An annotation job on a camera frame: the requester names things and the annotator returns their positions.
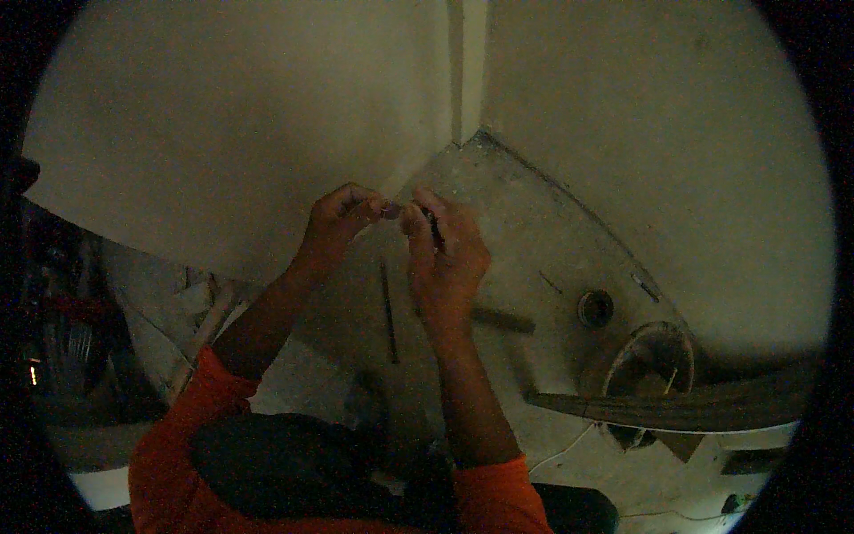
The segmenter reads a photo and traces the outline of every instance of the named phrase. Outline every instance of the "small object in hand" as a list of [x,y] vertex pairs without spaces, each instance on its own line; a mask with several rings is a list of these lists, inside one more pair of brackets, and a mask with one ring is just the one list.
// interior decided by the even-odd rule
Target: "small object in hand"
[[421,207],[421,213],[424,214],[424,217],[427,218],[427,222],[430,223],[430,231],[433,233],[433,248],[444,251],[445,238],[443,238],[439,233],[439,220],[436,218],[436,214],[423,206]]
[[381,216],[386,220],[395,220],[401,216],[401,212],[403,208],[400,204],[396,202],[389,202],[386,204],[385,208],[382,209]]

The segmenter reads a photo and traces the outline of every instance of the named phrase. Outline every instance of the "wooden board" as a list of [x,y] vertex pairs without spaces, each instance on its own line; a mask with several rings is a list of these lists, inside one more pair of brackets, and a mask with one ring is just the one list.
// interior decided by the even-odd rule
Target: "wooden board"
[[785,425],[798,420],[812,391],[817,365],[804,361],[777,373],[695,388],[686,395],[651,399],[534,392],[529,404],[585,419],[652,430],[714,433]]

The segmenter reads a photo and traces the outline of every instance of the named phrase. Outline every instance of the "wrist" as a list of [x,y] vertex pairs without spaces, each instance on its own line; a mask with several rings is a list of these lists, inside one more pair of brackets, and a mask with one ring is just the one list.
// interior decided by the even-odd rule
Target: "wrist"
[[424,329],[434,350],[471,340],[471,321],[468,315],[445,314],[440,319],[424,320]]
[[296,251],[290,268],[306,275],[326,278],[334,273],[343,261],[343,253],[331,246],[309,246],[303,243]]
[[300,250],[290,262],[283,278],[302,280],[313,289],[323,284],[335,272],[340,262],[334,262],[321,254]]

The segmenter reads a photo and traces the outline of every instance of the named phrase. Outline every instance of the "wire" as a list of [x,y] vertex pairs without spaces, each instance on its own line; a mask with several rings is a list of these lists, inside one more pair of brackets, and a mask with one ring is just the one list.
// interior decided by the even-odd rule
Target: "wire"
[[720,519],[721,517],[728,517],[730,515],[736,515],[741,512],[735,513],[720,513],[718,515],[712,515],[711,517],[688,517],[683,515],[682,513],[677,512],[676,510],[668,510],[667,512],[650,512],[650,513],[630,513],[629,515],[621,515],[620,519],[627,519],[630,517],[650,517],[653,515],[667,515],[668,513],[674,513],[683,519],[687,519],[688,521],[711,521],[712,519]]
[[528,474],[530,475],[530,474],[531,474],[531,473],[533,473],[533,472],[534,472],[534,470],[536,470],[539,466],[541,466],[541,465],[543,465],[543,464],[545,464],[545,463],[547,463],[547,462],[549,462],[549,461],[554,460],[554,459],[555,459],[555,458],[557,458],[558,456],[565,455],[566,453],[568,453],[568,452],[570,451],[570,449],[572,449],[573,447],[575,447],[575,446],[578,444],[578,442],[580,442],[580,441],[582,440],[582,437],[586,436],[586,435],[587,435],[587,433],[590,431],[590,429],[591,429],[591,428],[593,428],[594,426],[596,426],[596,423],[590,423],[590,424],[588,425],[588,427],[584,429],[584,432],[582,432],[581,434],[579,434],[579,436],[578,436],[577,438],[575,438],[575,439],[572,441],[572,443],[570,443],[570,444],[569,444],[569,446],[567,446],[567,448],[566,448],[566,449],[563,449],[562,451],[558,452],[557,454],[554,454],[554,455],[549,456],[548,458],[546,458],[546,459],[545,459],[545,460],[543,460],[543,461],[539,461],[539,462],[537,462],[537,464],[536,464],[535,466],[533,466],[533,467],[531,467],[531,468],[530,468],[530,470],[528,471]]

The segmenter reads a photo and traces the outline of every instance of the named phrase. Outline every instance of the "metal rod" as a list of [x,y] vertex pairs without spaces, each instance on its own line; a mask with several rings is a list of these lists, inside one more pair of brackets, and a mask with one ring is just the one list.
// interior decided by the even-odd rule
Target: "metal rod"
[[385,301],[386,327],[389,329],[389,354],[392,363],[401,363],[397,355],[397,339],[395,338],[395,319],[391,313],[391,298],[389,297],[389,273],[385,266],[385,258],[379,257],[379,275],[383,281],[383,300]]
[[484,325],[491,325],[507,332],[533,334],[536,323],[527,317],[502,312],[498,309],[475,306],[471,309],[471,320]]

